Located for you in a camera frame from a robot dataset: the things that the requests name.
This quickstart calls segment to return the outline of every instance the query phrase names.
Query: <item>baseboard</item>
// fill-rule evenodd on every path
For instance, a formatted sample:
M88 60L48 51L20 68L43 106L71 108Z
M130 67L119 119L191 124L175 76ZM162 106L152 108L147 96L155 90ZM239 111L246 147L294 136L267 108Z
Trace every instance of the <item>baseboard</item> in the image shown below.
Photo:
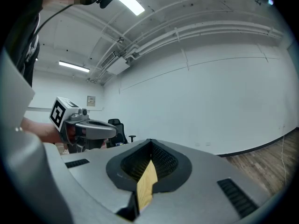
M286 133L284 136L287 136L287 135L291 134L291 133L294 132L295 130L299 130L299 127L294 128L292 131ZM281 136L281 137L278 138L278 139L275 139L275 140L273 140L273 141L271 141L271 142L269 142L269 143L263 144L263 145L258 146L258 147L254 147L254 148L246 149L246 150L243 150L243 151L240 151L240 152L235 152L235 153L219 154L218 156L219 156L219 157L230 157L230 156L236 156L236 155L241 155L241 154L250 153L250 152L252 152L252 151L256 151L256 150L258 150L258 149L261 149L261 148L267 147L267 146L269 146L269 145L271 145L271 144L274 144L274 143L276 143L277 141L281 140L284 136Z

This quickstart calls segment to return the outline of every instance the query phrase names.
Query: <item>office chair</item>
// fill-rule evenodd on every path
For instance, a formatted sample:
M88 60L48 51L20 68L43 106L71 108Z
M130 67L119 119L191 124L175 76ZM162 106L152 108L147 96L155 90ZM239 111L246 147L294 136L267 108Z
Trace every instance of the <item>office chair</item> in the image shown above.
M121 123L119 119L110 119L108 123L117 128L118 134L109 139L110 143L107 144L107 148L114 147L117 143L127 144L128 141L126 139L123 123ZM136 137L136 135L130 135L129 137L131 138L131 142L133 142L133 138Z

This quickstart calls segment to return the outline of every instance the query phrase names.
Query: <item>wall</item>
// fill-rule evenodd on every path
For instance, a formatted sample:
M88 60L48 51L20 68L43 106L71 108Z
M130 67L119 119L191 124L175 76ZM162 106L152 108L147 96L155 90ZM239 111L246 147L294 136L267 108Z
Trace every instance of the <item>wall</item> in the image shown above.
M105 120L126 135L213 154L254 148L298 125L299 81L285 49L266 36L217 34L138 59L104 88Z
M70 99L89 111L91 119L101 119L103 113L103 87L87 83L80 78L57 75L49 72L34 71L32 99L25 117L36 122L50 123L49 114L57 96ZM96 97L96 106L86 106L87 96Z

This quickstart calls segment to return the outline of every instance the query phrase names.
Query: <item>black and white marker cube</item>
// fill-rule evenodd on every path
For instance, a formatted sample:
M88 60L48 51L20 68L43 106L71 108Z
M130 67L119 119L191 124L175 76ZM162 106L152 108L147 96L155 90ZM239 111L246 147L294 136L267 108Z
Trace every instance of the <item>black and white marker cube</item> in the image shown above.
M73 113L78 113L79 106L67 98L56 97L50 113L50 120L58 131L61 130L64 120L69 119Z

